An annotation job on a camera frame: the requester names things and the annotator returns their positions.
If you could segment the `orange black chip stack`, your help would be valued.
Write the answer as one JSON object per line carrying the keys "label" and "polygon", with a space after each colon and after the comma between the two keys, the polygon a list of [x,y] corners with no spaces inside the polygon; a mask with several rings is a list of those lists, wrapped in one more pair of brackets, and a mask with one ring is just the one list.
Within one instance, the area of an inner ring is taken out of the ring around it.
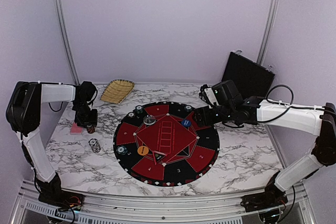
{"label": "orange black chip stack", "polygon": [[88,127],[87,128],[87,132],[89,133],[89,134],[93,134],[94,132],[95,132],[95,127],[94,126],[91,126],[91,127]]}

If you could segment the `blue round blind button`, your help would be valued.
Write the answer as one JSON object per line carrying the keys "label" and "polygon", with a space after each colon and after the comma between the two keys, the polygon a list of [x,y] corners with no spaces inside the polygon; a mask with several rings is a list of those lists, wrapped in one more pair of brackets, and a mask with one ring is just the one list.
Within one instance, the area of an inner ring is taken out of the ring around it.
{"label": "blue round blind button", "polygon": [[184,126],[184,127],[190,127],[191,126],[191,121],[190,120],[187,120],[187,119],[184,119],[182,122],[181,122],[181,125]]}

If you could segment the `blue green chip pile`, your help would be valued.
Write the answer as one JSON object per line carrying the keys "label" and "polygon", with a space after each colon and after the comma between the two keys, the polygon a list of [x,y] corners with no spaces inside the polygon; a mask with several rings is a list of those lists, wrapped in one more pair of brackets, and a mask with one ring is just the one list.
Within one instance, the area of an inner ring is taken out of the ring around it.
{"label": "blue green chip pile", "polygon": [[191,112],[192,111],[192,107],[190,105],[186,105],[184,109],[187,112]]}
{"label": "blue green chip pile", "polygon": [[125,146],[121,145],[117,147],[116,151],[118,155],[125,155],[128,152],[128,149]]}

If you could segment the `single blue green chip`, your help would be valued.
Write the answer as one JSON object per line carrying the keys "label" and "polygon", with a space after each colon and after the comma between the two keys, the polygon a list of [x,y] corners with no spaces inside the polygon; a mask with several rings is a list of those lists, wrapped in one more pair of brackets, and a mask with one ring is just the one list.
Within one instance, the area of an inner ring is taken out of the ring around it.
{"label": "single blue green chip", "polygon": [[143,113],[143,106],[141,106],[141,105],[137,105],[137,106],[135,107],[135,112],[136,112],[136,114],[141,114],[141,113]]}

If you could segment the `clear round dealer button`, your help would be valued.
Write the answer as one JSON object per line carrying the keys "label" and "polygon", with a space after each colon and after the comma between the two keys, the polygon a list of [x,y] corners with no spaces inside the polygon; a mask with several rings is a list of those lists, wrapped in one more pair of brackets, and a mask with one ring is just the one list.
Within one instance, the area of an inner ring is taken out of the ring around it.
{"label": "clear round dealer button", "polygon": [[156,118],[153,115],[147,115],[143,119],[143,123],[147,126],[153,125],[156,122]]}

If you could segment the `black triangular button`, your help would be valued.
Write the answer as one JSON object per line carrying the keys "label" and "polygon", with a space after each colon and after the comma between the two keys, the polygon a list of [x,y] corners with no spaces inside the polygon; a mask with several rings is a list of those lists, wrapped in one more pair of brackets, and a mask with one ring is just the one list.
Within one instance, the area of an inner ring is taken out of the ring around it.
{"label": "black triangular button", "polygon": [[165,153],[154,151],[153,152],[153,159],[154,163],[157,164],[160,160],[164,159],[166,157]]}

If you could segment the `orange round blind button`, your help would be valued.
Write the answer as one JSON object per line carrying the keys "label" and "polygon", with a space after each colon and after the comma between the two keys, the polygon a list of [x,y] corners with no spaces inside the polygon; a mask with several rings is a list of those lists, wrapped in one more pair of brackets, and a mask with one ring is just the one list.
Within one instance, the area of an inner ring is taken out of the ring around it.
{"label": "orange round blind button", "polygon": [[149,153],[149,148],[145,145],[142,145],[138,148],[137,153],[141,156],[146,156]]}

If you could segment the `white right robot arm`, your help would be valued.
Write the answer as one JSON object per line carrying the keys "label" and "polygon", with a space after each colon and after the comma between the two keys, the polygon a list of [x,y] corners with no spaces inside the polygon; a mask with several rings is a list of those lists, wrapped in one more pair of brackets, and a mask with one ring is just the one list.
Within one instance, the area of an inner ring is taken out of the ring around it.
{"label": "white right robot arm", "polygon": [[263,124],[299,130],[316,137],[310,153],[273,175],[260,195],[263,206],[273,206],[295,183],[323,166],[335,164],[334,104],[305,106],[258,96],[244,99],[231,80],[212,87],[205,84],[199,94],[207,104],[194,110],[193,120],[200,127],[219,122],[233,123],[237,127]]}

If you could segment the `red playing card deck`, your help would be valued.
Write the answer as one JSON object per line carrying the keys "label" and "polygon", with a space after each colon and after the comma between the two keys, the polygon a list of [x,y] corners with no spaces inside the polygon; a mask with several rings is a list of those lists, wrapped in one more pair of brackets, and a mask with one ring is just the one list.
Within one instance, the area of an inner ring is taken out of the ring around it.
{"label": "red playing card deck", "polygon": [[70,129],[70,135],[81,135],[83,132],[83,128],[79,127],[77,123],[73,122],[71,129]]}

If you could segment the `woven bamboo tray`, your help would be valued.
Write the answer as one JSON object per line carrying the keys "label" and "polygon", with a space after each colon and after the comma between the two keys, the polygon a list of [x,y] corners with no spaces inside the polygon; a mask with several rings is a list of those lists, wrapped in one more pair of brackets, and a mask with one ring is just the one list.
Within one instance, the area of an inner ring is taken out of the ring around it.
{"label": "woven bamboo tray", "polygon": [[100,100],[120,104],[134,89],[135,83],[129,80],[115,79],[104,89]]}

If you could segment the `round red black poker mat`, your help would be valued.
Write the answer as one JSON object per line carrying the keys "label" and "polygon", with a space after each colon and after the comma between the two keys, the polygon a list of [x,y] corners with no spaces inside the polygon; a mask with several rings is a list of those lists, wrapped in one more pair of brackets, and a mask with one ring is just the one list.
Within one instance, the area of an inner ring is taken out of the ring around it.
{"label": "round red black poker mat", "polygon": [[[142,105],[143,113],[133,118],[127,115],[117,126],[113,137],[114,154],[120,166],[133,178],[154,186],[182,186],[204,176],[215,164],[219,153],[219,135],[213,126],[198,127],[193,120],[194,108],[185,111],[186,104],[154,102]],[[156,122],[147,126],[143,119],[153,115]],[[190,120],[191,126],[181,122]],[[125,146],[125,155],[117,154]],[[149,148],[146,156],[137,153],[140,146]],[[166,154],[157,164],[153,152]]]}

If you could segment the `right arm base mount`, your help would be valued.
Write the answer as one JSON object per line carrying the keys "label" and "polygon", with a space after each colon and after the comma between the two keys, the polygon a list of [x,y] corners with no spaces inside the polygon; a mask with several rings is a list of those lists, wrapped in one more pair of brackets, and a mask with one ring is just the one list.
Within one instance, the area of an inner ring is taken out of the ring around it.
{"label": "right arm base mount", "polygon": [[244,195],[241,198],[240,205],[246,212],[263,210],[271,207],[285,205],[288,198],[284,191],[281,191],[275,185],[275,179],[280,172],[276,172],[267,183],[262,193]]}

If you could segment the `left aluminium wall post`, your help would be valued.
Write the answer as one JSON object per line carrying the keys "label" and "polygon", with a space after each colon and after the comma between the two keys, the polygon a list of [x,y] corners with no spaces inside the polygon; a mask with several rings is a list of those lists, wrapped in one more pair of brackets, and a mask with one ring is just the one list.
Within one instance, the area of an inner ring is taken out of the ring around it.
{"label": "left aluminium wall post", "polygon": [[70,46],[70,42],[69,42],[69,38],[68,38],[68,34],[67,34],[67,28],[66,28],[66,22],[65,22],[65,17],[64,17],[64,11],[63,11],[63,7],[62,7],[62,1],[61,0],[54,0],[55,2],[55,8],[56,8],[56,14],[57,14],[57,19],[58,19],[58,24],[59,24],[59,28],[60,28],[60,34],[61,34],[61,38],[62,38],[62,42],[64,45],[64,49],[65,49],[65,54],[66,54],[66,58],[67,58],[67,62],[69,65],[69,69],[70,69],[70,74],[72,77],[72,80],[75,84],[79,84],[79,76],[76,70],[76,66],[75,66],[75,61],[72,55],[72,51],[71,51],[71,46]]}

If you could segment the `aluminium wall post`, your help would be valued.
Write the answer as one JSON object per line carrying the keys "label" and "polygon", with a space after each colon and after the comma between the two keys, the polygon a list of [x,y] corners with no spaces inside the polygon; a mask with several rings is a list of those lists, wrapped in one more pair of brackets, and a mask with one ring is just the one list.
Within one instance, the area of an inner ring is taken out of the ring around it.
{"label": "aluminium wall post", "polygon": [[70,74],[72,77],[72,80],[75,84],[79,84],[79,76],[76,70],[76,66],[75,66],[75,61],[72,55],[72,51],[71,51],[71,46],[70,46],[70,42],[69,42],[69,38],[68,38],[68,34],[67,34],[67,28],[66,28],[66,22],[65,22],[65,17],[64,17],[64,11],[63,11],[63,7],[62,7],[62,1],[61,0],[54,0],[55,2],[55,8],[56,8],[56,14],[57,14],[57,19],[58,19],[58,24],[59,24],[59,28],[60,28],[60,34],[61,34],[61,38],[62,38],[62,42],[64,45],[64,49],[65,49],[65,54],[66,54],[66,58],[67,58],[67,62],[69,65],[69,69],[70,69]]}
{"label": "aluminium wall post", "polygon": [[270,0],[270,6],[269,6],[268,16],[266,20],[264,35],[262,37],[262,41],[261,41],[261,45],[260,45],[259,53],[257,57],[257,63],[259,65],[262,65],[265,61],[268,42],[269,42],[269,38],[272,32],[272,28],[275,23],[278,5],[279,5],[279,0]]}

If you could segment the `right aluminium wall post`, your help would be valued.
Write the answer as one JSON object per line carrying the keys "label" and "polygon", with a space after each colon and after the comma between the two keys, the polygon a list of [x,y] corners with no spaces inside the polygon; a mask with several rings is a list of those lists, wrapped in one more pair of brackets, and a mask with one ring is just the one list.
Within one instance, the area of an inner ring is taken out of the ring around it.
{"label": "right aluminium wall post", "polygon": [[272,32],[272,28],[275,23],[278,5],[279,5],[279,0],[270,0],[270,6],[269,6],[268,16],[266,20],[264,35],[262,37],[262,41],[261,41],[261,45],[260,45],[259,53],[257,57],[257,63],[259,65],[262,65],[265,61],[268,42],[269,42],[269,38]]}

